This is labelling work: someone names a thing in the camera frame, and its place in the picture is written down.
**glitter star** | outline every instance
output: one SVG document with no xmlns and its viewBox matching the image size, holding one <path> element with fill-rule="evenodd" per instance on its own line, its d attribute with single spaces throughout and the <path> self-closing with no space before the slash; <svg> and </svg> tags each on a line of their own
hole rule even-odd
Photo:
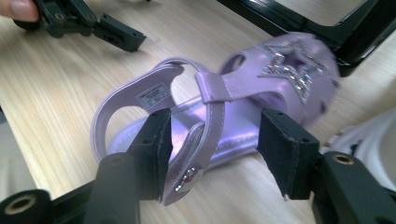
<svg viewBox="0 0 396 224">
<path fill-rule="evenodd" d="M 312 78 L 327 75 L 327 66 L 314 59 L 296 39 L 281 45 L 265 44 L 261 48 L 271 53 L 269 61 L 258 77 L 282 77 L 290 81 L 301 100 L 306 104 L 312 86 Z"/>
</svg>

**sandal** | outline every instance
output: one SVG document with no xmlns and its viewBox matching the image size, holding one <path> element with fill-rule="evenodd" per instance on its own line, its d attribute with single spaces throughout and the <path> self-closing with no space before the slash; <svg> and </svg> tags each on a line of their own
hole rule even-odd
<svg viewBox="0 0 396 224">
<path fill-rule="evenodd" d="M 172 80 L 193 66 L 201 96 L 176 105 Z M 270 107 L 305 127 L 326 111 L 338 86 L 332 53 L 313 35 L 282 35 L 231 56 L 219 74 L 185 58 L 170 58 L 113 91 L 92 122 L 92 151 L 98 161 L 126 151 L 146 119 L 120 130 L 106 147 L 106 126 L 124 106 L 149 113 L 172 110 L 174 149 L 169 162 L 163 203 L 186 195 L 204 170 L 255 152 L 261 111 Z"/>
<path fill-rule="evenodd" d="M 396 192 L 396 107 L 333 136 L 321 153 L 341 151 L 366 166 L 378 183 Z"/>
</svg>

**table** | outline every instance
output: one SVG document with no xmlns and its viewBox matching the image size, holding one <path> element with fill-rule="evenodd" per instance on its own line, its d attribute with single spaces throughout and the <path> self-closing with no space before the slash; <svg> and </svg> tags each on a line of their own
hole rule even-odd
<svg viewBox="0 0 396 224">
<path fill-rule="evenodd" d="M 94 179 L 92 117 L 118 86 L 172 56 L 217 71 L 231 53 L 271 37 L 213 0 L 86 2 L 144 33 L 140 50 L 124 52 L 93 36 L 26 33 L 0 19 L 0 104 L 37 186 L 53 198 Z M 309 129 L 320 142 L 396 106 L 395 55 L 392 34 L 342 79 L 328 113 Z M 193 75 L 179 77 L 173 91 L 180 103 L 197 95 Z M 142 116 L 142 110 L 122 109 L 108 135 Z M 284 201 L 260 155 L 205 173 L 177 203 L 141 206 L 143 223 L 315 223 L 309 201 Z"/>
</svg>

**purple sandal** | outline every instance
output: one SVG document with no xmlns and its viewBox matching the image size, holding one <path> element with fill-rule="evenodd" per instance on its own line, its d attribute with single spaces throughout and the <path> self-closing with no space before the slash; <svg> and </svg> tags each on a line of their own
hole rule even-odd
<svg viewBox="0 0 396 224">
<path fill-rule="evenodd" d="M 170 85 L 183 73 L 182 64 L 197 70 L 201 96 L 176 105 Z M 174 149 L 163 193 L 168 205 L 186 195 L 204 170 L 256 151 L 264 107 L 280 110 L 306 127 L 326 111 L 338 79 L 332 53 L 304 33 L 237 52 L 219 74 L 189 59 L 170 58 L 101 103 L 92 122 L 92 151 L 98 161 L 126 151 L 146 120 L 124 127 L 106 147 L 106 127 L 118 109 L 133 105 L 152 113 L 171 108 Z"/>
</svg>

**human hand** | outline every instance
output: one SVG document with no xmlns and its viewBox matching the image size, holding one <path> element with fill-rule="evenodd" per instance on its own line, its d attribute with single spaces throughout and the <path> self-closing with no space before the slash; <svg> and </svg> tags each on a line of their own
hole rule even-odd
<svg viewBox="0 0 396 224">
<path fill-rule="evenodd" d="M 32 0 L 0 0 L 0 16 L 16 21 L 38 21 L 38 10 Z"/>
</svg>

